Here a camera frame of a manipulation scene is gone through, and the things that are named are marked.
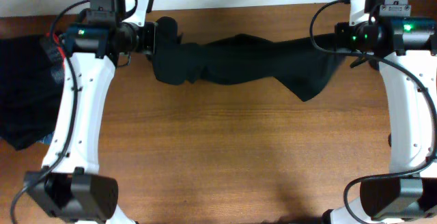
black fabric pile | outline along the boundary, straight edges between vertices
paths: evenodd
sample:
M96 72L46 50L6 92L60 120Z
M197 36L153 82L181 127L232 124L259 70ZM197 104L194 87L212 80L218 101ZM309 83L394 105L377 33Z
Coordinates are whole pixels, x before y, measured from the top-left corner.
M272 76L308 101L324 89L344 61L344 57L315 50L309 38L273 43L242 34L204 46L180 44L172 18L157 23L154 72L159 81L172 85L198 79L233 85ZM315 40L323 48L335 48L334 34Z
M0 40L0 137L16 150L54 131L64 67L43 36Z
M309 38L274 43L242 34L203 46L180 44L172 18L157 23L154 73L172 85L198 79L234 85L273 76L307 101L324 89L344 60L315 50ZM335 47L333 34L316 41ZM0 40L0 137L21 150L53 132L63 82L62 57L48 38Z

wooden table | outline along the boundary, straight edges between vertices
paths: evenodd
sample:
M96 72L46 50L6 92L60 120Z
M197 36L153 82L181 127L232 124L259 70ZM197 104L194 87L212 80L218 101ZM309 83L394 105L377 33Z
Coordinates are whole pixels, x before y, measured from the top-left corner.
M436 5L415 1L413 10L437 17L430 10ZM148 20L174 17L185 42L237 33L282 41L307 37L320 6L153 12ZM332 32L348 12L346 5L328 9L315 32ZM43 33L52 20L1 19L0 36ZM390 159L382 78L369 66L349 69L352 60L319 96L303 103L273 78L234 86L166 85L144 56L135 55L109 89L100 172L117 179L120 206L141 224L261 223L338 208L349 181L386 173ZM0 223L8 223L24 173L39 168L46 150L37 144L15 152L0 141ZM357 194L358 187L350 199ZM60 223L28 196L16 213L20 223Z

led light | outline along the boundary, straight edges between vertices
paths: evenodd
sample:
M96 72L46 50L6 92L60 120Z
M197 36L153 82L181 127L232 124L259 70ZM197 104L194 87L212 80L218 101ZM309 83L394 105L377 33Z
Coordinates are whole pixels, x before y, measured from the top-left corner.
M404 25L405 31L411 31L412 25Z

cloth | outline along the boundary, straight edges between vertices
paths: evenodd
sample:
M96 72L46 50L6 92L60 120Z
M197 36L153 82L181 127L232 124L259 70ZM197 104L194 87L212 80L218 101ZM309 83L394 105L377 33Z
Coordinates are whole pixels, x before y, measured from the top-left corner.
M315 50L309 38L274 43L241 34L203 46L180 44L172 18L157 23L154 73L159 81L172 85L198 79L234 85L272 76L308 101L324 89L345 59ZM334 34L315 40L321 47L335 48Z
M47 37L0 40L0 137L16 150L48 141L63 87L63 57Z

